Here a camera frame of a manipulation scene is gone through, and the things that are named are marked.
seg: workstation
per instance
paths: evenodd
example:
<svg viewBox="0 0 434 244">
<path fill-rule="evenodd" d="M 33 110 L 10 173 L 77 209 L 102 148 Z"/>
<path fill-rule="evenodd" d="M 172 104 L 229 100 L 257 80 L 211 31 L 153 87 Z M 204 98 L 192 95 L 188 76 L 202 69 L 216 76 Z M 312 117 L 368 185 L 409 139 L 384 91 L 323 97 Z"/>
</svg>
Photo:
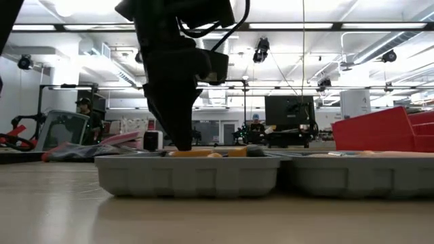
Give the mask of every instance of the workstation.
<svg viewBox="0 0 434 244">
<path fill-rule="evenodd" d="M 1 4 L 1 243 L 434 238 L 433 1 L 78 1 Z"/>
</svg>

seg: white ceiling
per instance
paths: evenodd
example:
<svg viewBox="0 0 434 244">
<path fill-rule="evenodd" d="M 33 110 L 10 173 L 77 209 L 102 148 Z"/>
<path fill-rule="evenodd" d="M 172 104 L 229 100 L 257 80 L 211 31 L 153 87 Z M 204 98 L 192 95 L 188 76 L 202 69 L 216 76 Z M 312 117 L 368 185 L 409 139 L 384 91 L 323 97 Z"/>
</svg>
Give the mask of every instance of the white ceiling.
<svg viewBox="0 0 434 244">
<path fill-rule="evenodd" d="M 119 14 L 110 9 L 119 0 L 75 0 L 70 8 L 74 12 L 69 17 L 61 17 L 57 14 L 56 3 L 67 0 L 26 0 L 18 16 L 17 23 L 107 23 L 127 22 Z M 302 0 L 251 0 L 251 10 L 248 22 L 291 22 L 303 21 Z M 235 18 L 239 20 L 244 13 L 244 0 L 231 0 Z M 434 5 L 434 0 L 304 0 L 304 20 L 306 21 L 409 21 L 417 13 Z M 104 14 L 96 14 L 95 9 L 108 9 Z M 386 33 L 358 33 L 345 35 L 342 50 L 342 33 L 293 33 L 293 32 L 238 32 L 225 47 L 230 56 L 228 79 L 240 79 L 248 76 L 250 85 L 283 85 L 286 80 L 291 85 L 301 85 L 302 79 L 311 80 L 323 67 L 330 62 L 338 60 L 341 54 L 356 54 Z M 142 79 L 144 70 L 142 65 L 135 63 L 134 56 L 137 52 L 138 42 L 134 33 L 93 33 L 87 34 L 95 40 L 107 43 L 112 49 L 112 58 L 120 63 L 125 70 Z M 258 39 L 268 37 L 271 44 L 271 55 L 262 64 L 254 64 L 252 61 L 253 51 Z M 370 76 L 365 81 L 354 81 L 350 85 L 384 85 L 384 82 L 394 77 L 403 76 L 405 73 L 424 66 L 432 61 L 431 50 L 410 58 L 414 54 L 429 49 L 434 45 L 434 33 L 423 33 L 410 41 L 395 48 L 398 61 L 392 64 L 380 62 L 368 62 L 363 64 L 363 69 Z M 9 42 L 18 46 L 48 45 L 61 50 L 64 46 L 79 40 L 77 34 L 11 34 Z M 304 62 L 301 62 L 302 54 L 306 53 Z M 348 73 L 357 75 L 358 71 Z M 82 79 L 92 79 L 92 72 L 83 72 Z M 342 85 L 339 70 L 331 70 L 329 74 L 334 85 Z M 412 80 L 427 80 L 429 75 L 413 77 Z M 305 85 L 316 85 L 315 82 Z M 268 95 L 270 90 L 255 90 L 253 94 Z M 273 91 L 272 94 L 290 93 L 290 90 Z M 227 94 L 237 95 L 240 91 L 228 91 Z M 377 96 L 381 91 L 373 92 Z M 114 98 L 139 98 L 140 92 L 128 93 L 112 91 Z"/>
</svg>

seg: tray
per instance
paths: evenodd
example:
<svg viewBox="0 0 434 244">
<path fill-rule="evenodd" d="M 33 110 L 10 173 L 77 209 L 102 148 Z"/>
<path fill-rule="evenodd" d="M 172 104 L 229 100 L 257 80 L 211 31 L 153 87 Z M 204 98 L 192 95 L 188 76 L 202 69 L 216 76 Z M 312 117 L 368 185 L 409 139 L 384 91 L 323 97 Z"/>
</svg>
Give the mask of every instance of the tray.
<svg viewBox="0 0 434 244">
<path fill-rule="evenodd" d="M 278 157 L 96 157 L 100 185 L 115 196 L 261 197 L 275 186 Z"/>
<path fill-rule="evenodd" d="M 291 183 L 318 197 L 434 197 L 433 158 L 287 157 Z"/>
</svg>

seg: red plastic container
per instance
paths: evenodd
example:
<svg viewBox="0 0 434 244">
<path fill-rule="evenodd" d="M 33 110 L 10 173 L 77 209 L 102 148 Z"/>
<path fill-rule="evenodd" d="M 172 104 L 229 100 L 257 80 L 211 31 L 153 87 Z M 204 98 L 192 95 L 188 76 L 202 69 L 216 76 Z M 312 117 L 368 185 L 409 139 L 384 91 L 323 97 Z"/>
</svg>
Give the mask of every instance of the red plastic container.
<svg viewBox="0 0 434 244">
<path fill-rule="evenodd" d="M 407 116 L 396 107 L 338 121 L 332 129 L 336 150 L 434 153 L 433 112 Z"/>
</svg>

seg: person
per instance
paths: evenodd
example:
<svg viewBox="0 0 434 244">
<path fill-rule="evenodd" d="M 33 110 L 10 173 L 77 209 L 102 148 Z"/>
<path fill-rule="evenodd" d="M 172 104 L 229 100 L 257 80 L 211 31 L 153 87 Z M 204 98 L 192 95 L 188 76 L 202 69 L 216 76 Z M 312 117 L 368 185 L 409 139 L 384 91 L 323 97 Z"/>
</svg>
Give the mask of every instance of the person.
<svg viewBox="0 0 434 244">
<path fill-rule="evenodd" d="M 88 125 L 92 125 L 91 129 L 86 130 L 82 145 L 94 145 L 101 139 L 102 121 L 100 116 L 92 111 L 92 105 L 89 98 L 81 98 L 76 102 L 82 115 L 90 117 Z"/>
<path fill-rule="evenodd" d="M 259 123 L 259 115 L 253 115 L 253 123 L 250 124 L 250 131 L 265 132 L 265 126 Z"/>
</svg>

